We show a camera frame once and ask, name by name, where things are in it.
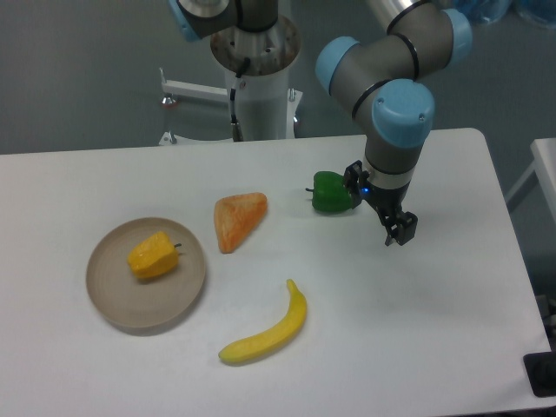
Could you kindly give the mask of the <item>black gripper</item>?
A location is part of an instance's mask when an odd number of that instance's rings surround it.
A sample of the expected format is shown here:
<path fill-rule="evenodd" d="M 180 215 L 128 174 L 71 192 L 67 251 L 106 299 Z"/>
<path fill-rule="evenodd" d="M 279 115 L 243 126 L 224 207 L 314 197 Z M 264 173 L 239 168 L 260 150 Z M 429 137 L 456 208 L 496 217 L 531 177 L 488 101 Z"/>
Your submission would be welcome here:
<path fill-rule="evenodd" d="M 360 160 L 344 171 L 342 187 L 347 191 L 351 208 L 365 202 L 376 212 L 387 231 L 386 246 L 393 243 L 403 246 L 414 238 L 418 217 L 402 207 L 411 180 L 412 170 L 390 175 Z"/>

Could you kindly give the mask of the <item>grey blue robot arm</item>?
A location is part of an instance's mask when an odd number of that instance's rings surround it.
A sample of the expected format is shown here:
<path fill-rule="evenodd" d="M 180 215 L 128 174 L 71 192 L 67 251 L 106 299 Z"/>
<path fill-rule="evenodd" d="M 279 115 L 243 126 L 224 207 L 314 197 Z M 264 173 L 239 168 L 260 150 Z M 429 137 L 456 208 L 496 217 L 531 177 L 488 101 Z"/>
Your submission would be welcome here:
<path fill-rule="evenodd" d="M 429 1 L 373 1 L 369 7 L 386 35 L 369 45 L 336 38 L 318 55 L 315 74 L 367 138 L 363 159 L 343 176 L 351 202 L 374 209 L 387 243 L 405 244 L 418 219 L 402 202 L 435 112 L 420 80 L 465 58 L 473 34 L 462 13 Z M 172 1 L 169 9 L 186 40 L 210 41 L 226 72 L 233 139 L 283 137 L 287 94 L 275 79 L 287 74 L 301 41 L 277 2 Z"/>

